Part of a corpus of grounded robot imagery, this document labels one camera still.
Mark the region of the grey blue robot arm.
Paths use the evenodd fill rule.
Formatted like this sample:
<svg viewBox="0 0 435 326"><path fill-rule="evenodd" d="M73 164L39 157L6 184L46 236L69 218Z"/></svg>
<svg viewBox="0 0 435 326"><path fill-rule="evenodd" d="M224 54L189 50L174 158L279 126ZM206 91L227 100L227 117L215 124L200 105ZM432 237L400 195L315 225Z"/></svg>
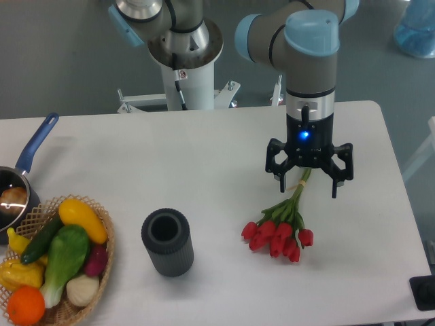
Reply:
<svg viewBox="0 0 435 326"><path fill-rule="evenodd" d="M332 142L339 26L357 1L290 1L272 14L238 23L234 46L243 58L286 78L286 142L272 139L265 169L285 183L293 167L318 168L333 187L353 179L353 146ZM214 63L223 48L219 27L202 1L114 1L109 17L132 46L146 45L160 65L167 107L213 109Z"/></svg>

